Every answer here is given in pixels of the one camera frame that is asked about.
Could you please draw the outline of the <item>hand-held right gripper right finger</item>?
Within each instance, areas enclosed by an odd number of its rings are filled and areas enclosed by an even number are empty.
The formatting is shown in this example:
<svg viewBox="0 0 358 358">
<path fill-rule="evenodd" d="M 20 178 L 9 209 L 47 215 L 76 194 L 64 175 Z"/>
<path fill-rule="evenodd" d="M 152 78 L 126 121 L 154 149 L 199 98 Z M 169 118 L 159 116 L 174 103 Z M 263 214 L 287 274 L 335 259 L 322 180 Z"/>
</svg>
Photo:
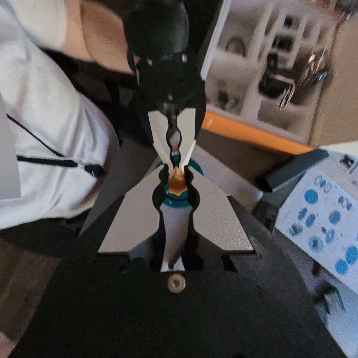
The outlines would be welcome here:
<svg viewBox="0 0 358 358">
<path fill-rule="evenodd" d="M 237 271 L 232 258 L 251 255 L 254 247 L 229 197 L 191 166 L 184 174 L 191 206 L 182 245 L 185 271 Z"/>
</svg>

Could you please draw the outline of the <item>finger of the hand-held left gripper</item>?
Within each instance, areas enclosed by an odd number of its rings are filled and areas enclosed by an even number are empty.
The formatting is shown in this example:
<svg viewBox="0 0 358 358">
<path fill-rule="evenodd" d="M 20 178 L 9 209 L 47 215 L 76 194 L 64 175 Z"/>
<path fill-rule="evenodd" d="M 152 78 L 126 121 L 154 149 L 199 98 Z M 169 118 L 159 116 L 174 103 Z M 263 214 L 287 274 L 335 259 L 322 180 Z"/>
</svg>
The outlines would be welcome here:
<svg viewBox="0 0 358 358">
<path fill-rule="evenodd" d="M 178 146 L 178 152 L 180 154 L 180 160 L 178 162 L 179 168 L 188 165 L 196 144 L 195 115 L 196 109 L 184 109 L 177 116 L 177 129 L 180 132 L 180 144 Z"/>
<path fill-rule="evenodd" d="M 153 145 L 161 161 L 172 169 L 171 147 L 167 138 L 169 123 L 168 118 L 158 110 L 149 111 L 148 118 L 150 122 Z"/>
</svg>

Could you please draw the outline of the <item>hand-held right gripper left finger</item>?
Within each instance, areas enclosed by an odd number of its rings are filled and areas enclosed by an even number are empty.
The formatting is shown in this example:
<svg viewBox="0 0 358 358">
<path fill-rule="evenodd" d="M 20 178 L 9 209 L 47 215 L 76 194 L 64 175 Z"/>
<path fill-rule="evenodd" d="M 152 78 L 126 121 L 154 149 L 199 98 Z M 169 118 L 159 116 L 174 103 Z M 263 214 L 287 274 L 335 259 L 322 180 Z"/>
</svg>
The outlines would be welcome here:
<svg viewBox="0 0 358 358">
<path fill-rule="evenodd" d="M 166 232 L 160 207 L 167 182 L 168 165 L 162 164 L 124 195 L 98 254 L 140 258 L 151 271 L 161 271 Z"/>
</svg>

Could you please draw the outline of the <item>blue round metal turntable base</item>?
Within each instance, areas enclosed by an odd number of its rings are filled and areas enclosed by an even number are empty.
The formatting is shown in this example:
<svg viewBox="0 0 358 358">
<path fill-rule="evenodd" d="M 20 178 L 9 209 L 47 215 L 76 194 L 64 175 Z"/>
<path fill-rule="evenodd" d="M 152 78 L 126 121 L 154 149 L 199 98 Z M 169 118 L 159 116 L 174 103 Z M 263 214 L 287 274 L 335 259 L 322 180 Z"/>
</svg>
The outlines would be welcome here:
<svg viewBox="0 0 358 358">
<path fill-rule="evenodd" d="M 201 175 L 204 175 L 204 172 L 203 172 L 201 166 L 194 159 L 190 159 L 188 165 L 191 166 L 192 168 L 194 168 Z M 165 194 L 166 194 L 164 204 L 166 206 L 172 207 L 172 208 L 190 207 L 190 203 L 187 201 L 188 189 L 186 189 L 180 195 L 176 195 L 169 191 L 169 185 L 166 184 L 164 187 L 164 190 L 165 190 Z"/>
</svg>

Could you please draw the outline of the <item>yellow handled screwdriver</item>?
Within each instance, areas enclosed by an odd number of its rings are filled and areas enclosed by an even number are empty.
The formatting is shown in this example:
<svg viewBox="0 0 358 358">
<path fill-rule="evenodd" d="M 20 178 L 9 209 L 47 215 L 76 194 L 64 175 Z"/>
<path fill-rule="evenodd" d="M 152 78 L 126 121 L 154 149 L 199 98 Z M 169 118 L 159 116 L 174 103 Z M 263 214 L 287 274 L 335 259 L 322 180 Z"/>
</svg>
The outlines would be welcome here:
<svg viewBox="0 0 358 358">
<path fill-rule="evenodd" d="M 187 190 L 186 178 L 183 169 L 174 167 L 168 177 L 169 194 L 180 196 Z"/>
</svg>

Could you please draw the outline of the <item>person's left forearm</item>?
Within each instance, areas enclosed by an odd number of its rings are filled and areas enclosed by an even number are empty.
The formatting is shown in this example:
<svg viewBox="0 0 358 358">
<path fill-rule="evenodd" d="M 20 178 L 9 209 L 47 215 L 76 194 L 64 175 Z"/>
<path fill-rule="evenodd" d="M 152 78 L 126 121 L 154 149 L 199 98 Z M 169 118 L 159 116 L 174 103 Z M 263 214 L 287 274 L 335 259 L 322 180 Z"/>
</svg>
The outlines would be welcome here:
<svg viewBox="0 0 358 358">
<path fill-rule="evenodd" d="M 65 0 L 64 4 L 67 22 L 61 52 L 108 70 L 133 74 L 122 19 L 96 2 Z"/>
</svg>

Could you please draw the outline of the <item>grey desk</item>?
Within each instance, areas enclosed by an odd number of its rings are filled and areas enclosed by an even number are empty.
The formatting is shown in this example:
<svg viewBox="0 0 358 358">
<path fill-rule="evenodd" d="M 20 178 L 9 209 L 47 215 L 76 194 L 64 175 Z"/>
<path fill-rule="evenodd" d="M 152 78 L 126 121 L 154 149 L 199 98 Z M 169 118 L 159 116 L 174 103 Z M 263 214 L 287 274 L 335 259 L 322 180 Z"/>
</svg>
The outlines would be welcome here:
<svg viewBox="0 0 358 358">
<path fill-rule="evenodd" d="M 261 174 L 264 170 L 270 169 L 275 164 L 288 158 L 286 155 L 277 154 L 274 150 L 263 150 L 252 144 L 229 139 L 206 130 L 200 132 L 196 146 L 201 147 L 235 173 L 242 176 L 255 188 L 257 188 L 254 184 L 255 175 Z M 160 159 L 154 153 L 153 148 L 126 138 L 111 163 L 109 174 L 82 226 L 80 235 L 93 225 L 98 217 L 115 202 L 115 199 L 125 193 L 124 189 L 133 188 L 141 179 L 154 171 L 159 162 Z M 263 194 L 259 201 L 281 204 L 297 182 L 298 180 L 292 181 L 274 194 Z M 266 279 L 272 292 L 284 298 L 283 289 L 305 287 L 305 289 L 313 293 L 325 281 L 338 289 L 346 311 L 332 316 L 325 316 L 320 311 L 319 315 L 326 322 L 329 333 L 344 353 L 348 357 L 357 357 L 357 294 L 323 268 L 320 269 L 319 275 L 312 275 L 311 269 L 314 264 L 312 258 L 277 230 L 270 232 L 253 216 L 253 212 L 247 212 L 243 206 L 236 205 L 235 207 L 240 209 L 240 221 L 247 234 L 254 237 L 255 244 L 260 240 L 260 250 L 263 250 L 268 239 L 271 239 L 281 248 L 290 265 L 298 270 L 294 275 L 294 279 L 298 284 L 294 284 L 291 279 L 288 279 L 283 270 L 278 271 L 277 277 L 285 279 L 286 286 L 276 289 L 273 279 Z"/>
</svg>

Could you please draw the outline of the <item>black screwdriver bit case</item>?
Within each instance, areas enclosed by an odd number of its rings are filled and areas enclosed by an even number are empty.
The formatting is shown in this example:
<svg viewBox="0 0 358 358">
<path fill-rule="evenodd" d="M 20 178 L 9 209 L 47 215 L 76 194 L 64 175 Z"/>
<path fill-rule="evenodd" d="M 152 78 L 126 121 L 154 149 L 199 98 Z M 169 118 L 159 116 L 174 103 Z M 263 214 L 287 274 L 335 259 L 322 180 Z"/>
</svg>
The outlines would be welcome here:
<svg viewBox="0 0 358 358">
<path fill-rule="evenodd" d="M 279 210 L 280 207 L 275 204 L 259 201 L 253 210 L 253 216 L 270 232 L 274 232 Z"/>
</svg>

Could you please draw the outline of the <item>white foam sheet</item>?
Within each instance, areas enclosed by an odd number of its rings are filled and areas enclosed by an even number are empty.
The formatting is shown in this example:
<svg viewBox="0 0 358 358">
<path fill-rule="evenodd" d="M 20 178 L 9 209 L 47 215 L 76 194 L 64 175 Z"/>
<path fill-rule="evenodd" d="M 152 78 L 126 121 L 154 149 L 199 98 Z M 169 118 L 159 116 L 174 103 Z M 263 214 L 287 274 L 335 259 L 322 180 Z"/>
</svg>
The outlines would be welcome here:
<svg viewBox="0 0 358 358">
<path fill-rule="evenodd" d="M 262 191 L 255 188 L 254 185 L 199 146 L 195 147 L 192 159 L 199 164 L 204 176 L 210 182 L 227 195 L 235 198 L 247 212 L 252 213 L 255 205 L 263 195 Z M 177 208 L 164 202 L 160 210 L 163 213 L 166 230 L 166 243 L 161 271 L 183 271 L 184 266 L 181 258 L 178 259 L 173 269 L 169 268 L 169 261 L 178 252 L 187 237 L 191 206 Z"/>
</svg>

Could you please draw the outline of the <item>cardboard box with white flaps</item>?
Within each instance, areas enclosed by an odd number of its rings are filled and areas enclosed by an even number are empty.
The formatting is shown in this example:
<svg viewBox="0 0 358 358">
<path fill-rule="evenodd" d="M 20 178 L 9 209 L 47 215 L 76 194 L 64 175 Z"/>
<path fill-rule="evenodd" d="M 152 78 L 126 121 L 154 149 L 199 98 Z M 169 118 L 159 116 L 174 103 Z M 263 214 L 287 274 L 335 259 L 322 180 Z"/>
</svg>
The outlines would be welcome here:
<svg viewBox="0 0 358 358">
<path fill-rule="evenodd" d="M 285 108 L 258 85 L 328 47 L 329 76 Z M 357 141 L 357 1 L 220 1 L 203 43 L 203 129 L 288 154 Z"/>
</svg>

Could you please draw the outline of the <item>dark bit case sleeve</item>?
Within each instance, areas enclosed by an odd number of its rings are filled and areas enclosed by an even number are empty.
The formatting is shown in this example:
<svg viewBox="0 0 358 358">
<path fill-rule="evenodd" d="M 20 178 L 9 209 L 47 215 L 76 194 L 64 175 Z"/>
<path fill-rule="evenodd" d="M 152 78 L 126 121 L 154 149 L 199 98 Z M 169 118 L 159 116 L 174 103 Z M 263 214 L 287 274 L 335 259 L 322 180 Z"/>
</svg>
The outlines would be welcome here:
<svg viewBox="0 0 358 358">
<path fill-rule="evenodd" d="M 262 191 L 274 193 L 328 157 L 329 153 L 323 149 L 291 156 L 258 175 L 255 183 Z"/>
</svg>

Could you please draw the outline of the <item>printed instruction sheet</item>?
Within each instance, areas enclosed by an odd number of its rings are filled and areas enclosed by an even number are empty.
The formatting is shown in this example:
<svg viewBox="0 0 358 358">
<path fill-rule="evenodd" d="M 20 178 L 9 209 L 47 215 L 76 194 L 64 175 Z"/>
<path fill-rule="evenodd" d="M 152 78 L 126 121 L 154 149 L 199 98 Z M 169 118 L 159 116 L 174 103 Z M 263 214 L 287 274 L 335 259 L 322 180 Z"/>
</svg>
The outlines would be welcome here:
<svg viewBox="0 0 358 358">
<path fill-rule="evenodd" d="M 357 200 L 328 174 L 313 167 L 303 175 L 275 228 L 357 293 Z"/>
</svg>

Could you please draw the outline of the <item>printed instruction booklet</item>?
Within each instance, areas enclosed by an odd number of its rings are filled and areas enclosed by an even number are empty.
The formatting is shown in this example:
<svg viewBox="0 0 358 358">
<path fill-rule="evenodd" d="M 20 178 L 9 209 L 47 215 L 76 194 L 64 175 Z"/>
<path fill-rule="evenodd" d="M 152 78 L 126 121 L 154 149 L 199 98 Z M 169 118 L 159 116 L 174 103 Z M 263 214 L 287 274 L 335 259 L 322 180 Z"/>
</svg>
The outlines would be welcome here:
<svg viewBox="0 0 358 358">
<path fill-rule="evenodd" d="M 322 146 L 329 157 L 319 167 L 340 187 L 357 198 L 358 192 L 358 141 Z"/>
</svg>

